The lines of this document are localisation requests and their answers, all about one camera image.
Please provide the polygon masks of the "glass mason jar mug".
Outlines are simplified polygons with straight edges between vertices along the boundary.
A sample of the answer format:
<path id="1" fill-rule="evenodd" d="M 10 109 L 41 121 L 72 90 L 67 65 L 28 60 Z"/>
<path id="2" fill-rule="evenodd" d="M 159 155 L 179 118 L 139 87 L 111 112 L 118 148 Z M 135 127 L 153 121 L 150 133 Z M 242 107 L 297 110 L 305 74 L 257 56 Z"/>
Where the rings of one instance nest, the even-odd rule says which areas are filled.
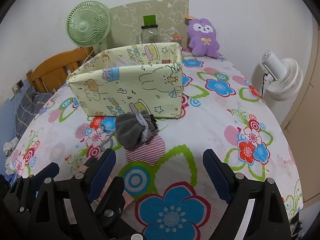
<path id="1" fill-rule="evenodd" d="M 158 25 L 141 26 L 142 32 L 137 35 L 137 44 L 157 43 L 160 41 Z"/>

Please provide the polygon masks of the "pink tissue packet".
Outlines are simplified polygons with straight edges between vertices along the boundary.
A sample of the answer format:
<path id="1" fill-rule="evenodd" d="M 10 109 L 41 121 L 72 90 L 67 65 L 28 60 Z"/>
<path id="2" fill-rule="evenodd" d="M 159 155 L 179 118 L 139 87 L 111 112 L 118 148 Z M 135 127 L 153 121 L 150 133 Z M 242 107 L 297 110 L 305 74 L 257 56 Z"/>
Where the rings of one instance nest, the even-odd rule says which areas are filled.
<path id="1" fill-rule="evenodd" d="M 113 177 L 109 177 L 103 187 L 102 192 L 100 193 L 99 200 L 102 200 L 103 196 L 107 192 L 108 188 L 112 183 Z M 125 190 L 124 185 L 119 184 L 118 192 L 121 192 L 122 197 L 124 198 L 125 204 L 124 209 L 126 209 L 131 203 L 133 203 L 134 198 Z"/>

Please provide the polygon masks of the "green cartoon patterned board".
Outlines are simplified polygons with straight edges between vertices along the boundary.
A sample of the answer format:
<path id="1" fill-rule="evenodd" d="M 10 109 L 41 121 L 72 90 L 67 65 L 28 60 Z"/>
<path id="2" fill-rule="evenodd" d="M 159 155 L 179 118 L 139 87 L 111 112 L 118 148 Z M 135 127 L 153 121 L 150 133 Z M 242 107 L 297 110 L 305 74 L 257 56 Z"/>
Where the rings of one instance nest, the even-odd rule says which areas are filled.
<path id="1" fill-rule="evenodd" d="M 149 0 L 120 5 L 110 9 L 111 31 L 107 35 L 107 47 L 115 48 L 134 45 L 140 41 L 140 34 L 158 30 L 159 42 L 170 42 L 172 36 L 187 47 L 189 14 L 188 0 Z"/>

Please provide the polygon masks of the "beige door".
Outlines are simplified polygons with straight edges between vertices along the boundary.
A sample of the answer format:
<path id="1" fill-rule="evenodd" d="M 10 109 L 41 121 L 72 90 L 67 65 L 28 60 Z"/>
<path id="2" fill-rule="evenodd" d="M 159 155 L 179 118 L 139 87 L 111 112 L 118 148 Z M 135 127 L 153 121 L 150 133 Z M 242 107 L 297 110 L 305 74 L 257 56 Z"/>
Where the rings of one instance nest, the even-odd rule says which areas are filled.
<path id="1" fill-rule="evenodd" d="M 316 21 L 304 81 L 281 127 L 293 150 L 304 207 L 309 207 L 319 201 L 319 25 Z"/>

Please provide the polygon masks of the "white standing fan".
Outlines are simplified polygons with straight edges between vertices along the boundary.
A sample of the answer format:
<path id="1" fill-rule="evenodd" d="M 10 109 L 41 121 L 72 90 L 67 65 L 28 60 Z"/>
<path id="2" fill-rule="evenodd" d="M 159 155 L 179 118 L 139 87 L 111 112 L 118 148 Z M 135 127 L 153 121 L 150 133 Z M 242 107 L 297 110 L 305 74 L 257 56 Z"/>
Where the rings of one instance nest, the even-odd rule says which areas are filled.
<path id="1" fill-rule="evenodd" d="M 280 59 L 270 50 L 261 51 L 253 60 L 250 80 L 282 124 L 301 102 L 304 72 L 294 58 Z"/>

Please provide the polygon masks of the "crumpled white cloth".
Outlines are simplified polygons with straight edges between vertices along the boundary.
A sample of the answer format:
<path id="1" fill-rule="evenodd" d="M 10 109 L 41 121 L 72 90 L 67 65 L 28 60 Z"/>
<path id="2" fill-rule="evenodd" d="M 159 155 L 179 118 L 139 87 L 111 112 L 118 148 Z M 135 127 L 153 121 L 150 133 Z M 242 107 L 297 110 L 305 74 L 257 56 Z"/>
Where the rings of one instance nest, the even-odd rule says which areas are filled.
<path id="1" fill-rule="evenodd" d="M 14 174 L 14 168 L 10 163 L 10 156 L 14 152 L 18 142 L 19 142 L 19 139 L 17 137 L 14 137 L 12 141 L 4 143 L 3 151 L 5 154 L 5 174 L 7 175 Z"/>

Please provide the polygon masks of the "green desk fan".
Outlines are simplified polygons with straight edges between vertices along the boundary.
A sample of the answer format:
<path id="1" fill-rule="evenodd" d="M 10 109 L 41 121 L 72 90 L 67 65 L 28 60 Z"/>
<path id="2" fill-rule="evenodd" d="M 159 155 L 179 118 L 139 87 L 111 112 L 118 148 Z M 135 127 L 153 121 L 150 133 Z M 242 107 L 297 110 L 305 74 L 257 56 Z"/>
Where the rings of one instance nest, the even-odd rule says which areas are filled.
<path id="1" fill-rule="evenodd" d="M 69 13 L 66 20 L 66 33 L 79 47 L 98 46 L 107 49 L 107 36 L 111 31 L 112 16 L 109 8 L 98 1 L 79 3 Z"/>

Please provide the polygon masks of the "yellow cartoon storage box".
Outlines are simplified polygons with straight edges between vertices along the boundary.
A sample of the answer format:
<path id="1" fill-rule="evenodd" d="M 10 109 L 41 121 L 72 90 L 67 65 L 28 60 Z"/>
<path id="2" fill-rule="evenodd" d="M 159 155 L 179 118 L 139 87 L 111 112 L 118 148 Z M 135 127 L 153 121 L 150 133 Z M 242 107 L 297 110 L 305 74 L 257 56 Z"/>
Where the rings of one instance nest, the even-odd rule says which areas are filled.
<path id="1" fill-rule="evenodd" d="M 132 64 L 115 67 L 114 57 Z M 108 49 L 69 74 L 67 84 L 89 116 L 146 110 L 156 118 L 178 118 L 183 93 L 181 47 L 169 42 Z"/>

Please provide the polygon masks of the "wall power socket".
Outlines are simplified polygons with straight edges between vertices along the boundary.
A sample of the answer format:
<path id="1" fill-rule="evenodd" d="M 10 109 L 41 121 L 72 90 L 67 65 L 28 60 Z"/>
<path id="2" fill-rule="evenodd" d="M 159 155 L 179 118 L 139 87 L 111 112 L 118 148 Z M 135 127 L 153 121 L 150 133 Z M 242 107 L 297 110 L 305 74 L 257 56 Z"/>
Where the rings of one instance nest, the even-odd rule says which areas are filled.
<path id="1" fill-rule="evenodd" d="M 22 80 L 18 81 L 18 83 L 16 83 L 13 87 L 12 87 L 12 91 L 14 94 L 18 93 L 21 88 L 24 86 L 24 83 Z"/>

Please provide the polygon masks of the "floral tablecloth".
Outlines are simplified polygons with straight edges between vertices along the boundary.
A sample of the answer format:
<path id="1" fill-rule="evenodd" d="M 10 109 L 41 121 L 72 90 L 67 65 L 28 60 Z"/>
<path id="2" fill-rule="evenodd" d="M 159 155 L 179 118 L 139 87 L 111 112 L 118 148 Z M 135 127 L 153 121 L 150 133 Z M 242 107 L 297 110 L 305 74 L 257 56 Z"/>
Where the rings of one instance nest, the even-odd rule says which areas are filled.
<path id="1" fill-rule="evenodd" d="M 204 168 L 212 149 L 249 179 L 273 178 L 289 218 L 303 207 L 298 171 L 288 142 L 255 88 L 224 58 L 183 57 L 182 117 L 158 119 L 159 132 L 135 150 L 116 139 L 115 119 L 89 117 L 67 86 L 43 104 L 8 165 L 18 175 L 59 164 L 69 179 L 89 157 L 112 148 L 112 176 L 124 178 L 131 204 L 123 219 L 147 239 L 208 239 L 223 215 Z"/>

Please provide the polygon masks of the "purple plush bunny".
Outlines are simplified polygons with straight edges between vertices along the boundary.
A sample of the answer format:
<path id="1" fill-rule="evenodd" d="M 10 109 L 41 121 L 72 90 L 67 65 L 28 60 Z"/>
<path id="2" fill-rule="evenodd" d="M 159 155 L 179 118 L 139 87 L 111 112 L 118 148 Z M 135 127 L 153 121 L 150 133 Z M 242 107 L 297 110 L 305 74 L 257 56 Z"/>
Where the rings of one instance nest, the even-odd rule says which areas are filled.
<path id="1" fill-rule="evenodd" d="M 187 35 L 191 53 L 198 56 L 217 58 L 220 45 L 216 40 L 216 30 L 211 22 L 206 19 L 193 19 L 188 23 Z"/>

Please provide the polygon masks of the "grey plaid pillow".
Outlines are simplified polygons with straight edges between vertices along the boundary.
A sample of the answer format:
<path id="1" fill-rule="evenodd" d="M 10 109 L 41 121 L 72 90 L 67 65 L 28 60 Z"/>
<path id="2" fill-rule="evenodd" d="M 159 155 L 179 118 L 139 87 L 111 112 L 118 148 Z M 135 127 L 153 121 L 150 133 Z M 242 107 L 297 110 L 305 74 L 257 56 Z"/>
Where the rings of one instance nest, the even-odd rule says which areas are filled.
<path id="1" fill-rule="evenodd" d="M 34 87 L 29 87 L 24 94 L 15 115 L 15 136 L 20 140 L 44 104 L 53 93 L 40 93 Z"/>

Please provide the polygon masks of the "toothpick jar orange lid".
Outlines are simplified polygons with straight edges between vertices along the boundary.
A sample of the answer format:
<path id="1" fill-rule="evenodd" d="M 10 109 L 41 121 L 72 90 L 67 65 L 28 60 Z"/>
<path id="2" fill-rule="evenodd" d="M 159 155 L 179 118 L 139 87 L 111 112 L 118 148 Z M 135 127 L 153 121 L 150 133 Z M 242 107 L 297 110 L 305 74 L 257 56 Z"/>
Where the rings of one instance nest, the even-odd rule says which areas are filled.
<path id="1" fill-rule="evenodd" d="M 181 35 L 171 35 L 170 37 L 171 42 L 178 43 L 180 46 L 182 46 L 182 40 L 183 40 L 183 36 Z"/>

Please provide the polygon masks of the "green cup on jar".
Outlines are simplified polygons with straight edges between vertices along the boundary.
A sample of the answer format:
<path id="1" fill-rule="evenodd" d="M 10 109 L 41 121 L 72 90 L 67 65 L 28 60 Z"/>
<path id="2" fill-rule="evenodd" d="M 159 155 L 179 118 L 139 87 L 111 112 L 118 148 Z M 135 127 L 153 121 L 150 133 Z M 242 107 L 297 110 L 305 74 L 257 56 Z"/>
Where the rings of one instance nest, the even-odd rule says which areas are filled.
<path id="1" fill-rule="evenodd" d="M 156 25 L 156 16 L 155 15 L 145 15 L 143 16 L 144 26 L 153 26 Z"/>

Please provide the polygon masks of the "clear plastic tube pack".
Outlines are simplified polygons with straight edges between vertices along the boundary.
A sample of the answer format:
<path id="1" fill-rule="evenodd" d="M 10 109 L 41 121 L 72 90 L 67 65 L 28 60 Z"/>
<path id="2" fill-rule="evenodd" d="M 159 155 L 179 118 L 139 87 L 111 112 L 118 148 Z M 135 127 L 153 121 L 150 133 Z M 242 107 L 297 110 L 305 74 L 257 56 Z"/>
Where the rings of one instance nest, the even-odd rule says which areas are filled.
<path id="1" fill-rule="evenodd" d="M 128 61 L 128 60 L 123 59 L 121 57 L 114 57 L 112 59 L 112 62 L 115 67 L 130 66 L 132 64 L 131 61 Z"/>

